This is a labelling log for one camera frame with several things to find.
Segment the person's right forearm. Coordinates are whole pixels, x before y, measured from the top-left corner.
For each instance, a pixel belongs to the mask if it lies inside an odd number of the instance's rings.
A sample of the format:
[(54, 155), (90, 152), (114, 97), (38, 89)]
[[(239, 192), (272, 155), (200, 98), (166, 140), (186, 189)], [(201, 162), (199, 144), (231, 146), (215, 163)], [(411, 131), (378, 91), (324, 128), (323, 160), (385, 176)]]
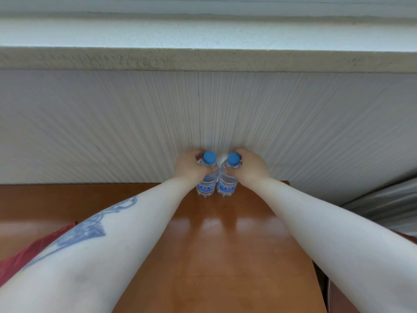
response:
[(361, 313), (417, 313), (417, 244), (272, 178), (248, 185)]

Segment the clear water bottle blue cap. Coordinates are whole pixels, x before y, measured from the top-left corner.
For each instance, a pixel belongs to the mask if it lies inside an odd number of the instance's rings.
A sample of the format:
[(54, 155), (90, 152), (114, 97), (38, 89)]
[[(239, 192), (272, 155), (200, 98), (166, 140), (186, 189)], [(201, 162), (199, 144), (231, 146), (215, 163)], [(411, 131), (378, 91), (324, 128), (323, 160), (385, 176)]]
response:
[(207, 174), (203, 181), (196, 187), (198, 195), (207, 198), (214, 193), (218, 180), (219, 169), (216, 154), (212, 151), (207, 151), (197, 162), (201, 166), (210, 167), (213, 169), (211, 170), (211, 173)]
[(220, 165), (218, 180), (217, 180), (217, 192), (223, 197), (231, 196), (238, 184), (236, 177), (229, 174), (228, 169), (238, 169), (242, 163), (241, 156), (236, 153), (230, 153), (228, 157)]

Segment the person's right hand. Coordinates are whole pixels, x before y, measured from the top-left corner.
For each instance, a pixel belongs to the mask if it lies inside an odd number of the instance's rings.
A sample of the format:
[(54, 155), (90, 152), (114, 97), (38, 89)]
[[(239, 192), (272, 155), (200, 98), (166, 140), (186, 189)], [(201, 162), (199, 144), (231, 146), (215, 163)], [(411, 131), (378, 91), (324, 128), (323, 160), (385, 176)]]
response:
[(270, 177), (268, 165), (260, 155), (244, 148), (238, 148), (235, 152), (242, 159), (240, 167), (243, 168), (243, 176), (242, 178), (237, 178), (239, 183), (251, 190), (271, 183), (272, 178)]

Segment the white window sill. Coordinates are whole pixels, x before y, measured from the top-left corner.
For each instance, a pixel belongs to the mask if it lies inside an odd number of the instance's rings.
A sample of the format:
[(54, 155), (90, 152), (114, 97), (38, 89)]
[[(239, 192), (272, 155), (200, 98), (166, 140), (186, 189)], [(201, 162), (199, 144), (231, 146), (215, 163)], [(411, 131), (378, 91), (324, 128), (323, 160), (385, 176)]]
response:
[(0, 14), (0, 70), (417, 73), (417, 19)]

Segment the grey curtain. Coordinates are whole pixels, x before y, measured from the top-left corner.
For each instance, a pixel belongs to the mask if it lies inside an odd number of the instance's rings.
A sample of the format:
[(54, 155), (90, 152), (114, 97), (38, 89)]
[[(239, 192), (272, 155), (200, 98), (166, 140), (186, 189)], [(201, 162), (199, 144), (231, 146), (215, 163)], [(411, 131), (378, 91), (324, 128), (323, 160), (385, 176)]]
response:
[(390, 230), (417, 238), (417, 177), (342, 205)]

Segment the person's left forearm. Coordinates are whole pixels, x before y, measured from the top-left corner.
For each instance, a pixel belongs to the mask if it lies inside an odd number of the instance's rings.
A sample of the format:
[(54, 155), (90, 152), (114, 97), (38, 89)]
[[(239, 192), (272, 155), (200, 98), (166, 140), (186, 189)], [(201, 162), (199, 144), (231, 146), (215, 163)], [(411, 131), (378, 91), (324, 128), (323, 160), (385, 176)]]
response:
[(177, 176), (81, 222), (0, 288), (0, 313), (111, 313), (201, 180)]

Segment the person's left hand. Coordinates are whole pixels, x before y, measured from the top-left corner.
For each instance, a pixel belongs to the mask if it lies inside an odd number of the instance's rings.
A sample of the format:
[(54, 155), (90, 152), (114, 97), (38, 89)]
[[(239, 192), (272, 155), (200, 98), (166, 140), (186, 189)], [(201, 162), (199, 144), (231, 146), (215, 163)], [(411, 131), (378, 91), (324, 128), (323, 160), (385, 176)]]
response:
[(183, 153), (176, 160), (174, 179), (192, 189), (203, 181), (203, 178), (197, 178), (197, 161), (205, 153), (204, 150), (195, 149)]

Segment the red cloth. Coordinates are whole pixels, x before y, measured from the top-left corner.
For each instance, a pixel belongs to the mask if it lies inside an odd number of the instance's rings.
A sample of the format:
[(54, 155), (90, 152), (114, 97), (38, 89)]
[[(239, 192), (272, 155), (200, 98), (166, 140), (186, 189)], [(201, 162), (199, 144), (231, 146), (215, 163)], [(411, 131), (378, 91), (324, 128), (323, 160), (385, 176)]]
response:
[(47, 246), (78, 224), (79, 223), (77, 221), (74, 221), (47, 236), (35, 240), (28, 247), (24, 248), (15, 255), (1, 259), (0, 288)]

